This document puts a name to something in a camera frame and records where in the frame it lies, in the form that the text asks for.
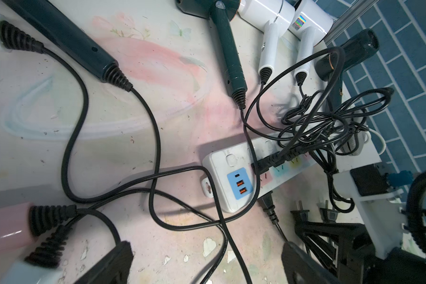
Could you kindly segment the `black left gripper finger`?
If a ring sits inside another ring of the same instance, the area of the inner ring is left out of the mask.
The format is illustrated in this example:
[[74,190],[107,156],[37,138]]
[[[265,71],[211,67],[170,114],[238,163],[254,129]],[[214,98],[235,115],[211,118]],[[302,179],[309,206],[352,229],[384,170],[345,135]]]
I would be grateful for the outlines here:
[[126,284],[133,258],[130,242],[122,241],[75,284]]

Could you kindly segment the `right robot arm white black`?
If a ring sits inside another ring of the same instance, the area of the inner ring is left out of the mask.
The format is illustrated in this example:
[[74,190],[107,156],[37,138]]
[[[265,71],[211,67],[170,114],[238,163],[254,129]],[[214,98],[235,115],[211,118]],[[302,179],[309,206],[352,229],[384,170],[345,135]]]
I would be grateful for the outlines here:
[[426,259],[397,247],[378,258],[363,224],[299,222],[295,232],[313,255],[284,244],[281,260],[290,284],[426,284]]

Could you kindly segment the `dark green boxy hair dryer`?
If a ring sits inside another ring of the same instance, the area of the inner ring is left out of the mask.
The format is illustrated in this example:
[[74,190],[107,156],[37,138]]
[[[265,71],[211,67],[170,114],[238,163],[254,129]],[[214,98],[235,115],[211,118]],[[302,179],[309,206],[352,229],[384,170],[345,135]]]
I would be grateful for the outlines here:
[[176,5],[183,13],[209,22],[228,95],[239,110],[245,109],[247,84],[230,25],[240,1],[187,0]]

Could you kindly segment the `dark teal round hair dryer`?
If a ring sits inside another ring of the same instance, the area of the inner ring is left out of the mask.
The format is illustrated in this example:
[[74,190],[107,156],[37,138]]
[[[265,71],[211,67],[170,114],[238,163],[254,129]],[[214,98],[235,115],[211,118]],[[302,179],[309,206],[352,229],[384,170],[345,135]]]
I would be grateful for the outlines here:
[[[354,35],[341,47],[344,49],[345,63],[338,81],[327,98],[327,106],[330,111],[335,111],[342,104],[344,73],[376,54],[379,50],[379,40],[375,32],[368,28]],[[315,71],[320,79],[329,82],[336,64],[337,56],[335,54],[326,55],[315,64]]]

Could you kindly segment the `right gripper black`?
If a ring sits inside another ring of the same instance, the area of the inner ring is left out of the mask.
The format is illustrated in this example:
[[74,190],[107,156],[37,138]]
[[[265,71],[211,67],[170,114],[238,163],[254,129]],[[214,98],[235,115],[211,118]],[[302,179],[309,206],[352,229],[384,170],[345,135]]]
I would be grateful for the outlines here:
[[[319,265],[293,242],[281,255],[289,284],[365,284],[375,267],[375,246],[363,224],[299,222],[295,233]],[[337,249],[322,237],[339,237]],[[331,273],[337,273],[338,279]]]

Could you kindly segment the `white multicolour power strip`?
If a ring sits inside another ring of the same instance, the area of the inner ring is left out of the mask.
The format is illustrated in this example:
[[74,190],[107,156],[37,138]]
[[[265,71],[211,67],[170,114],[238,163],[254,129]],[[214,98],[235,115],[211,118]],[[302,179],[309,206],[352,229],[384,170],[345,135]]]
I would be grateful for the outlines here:
[[[246,139],[229,137],[200,144],[198,150],[202,166],[212,176],[222,211],[233,214],[248,205],[254,194],[256,176]],[[260,175],[259,196],[276,189],[314,164],[312,157],[304,154],[277,168],[271,167]]]

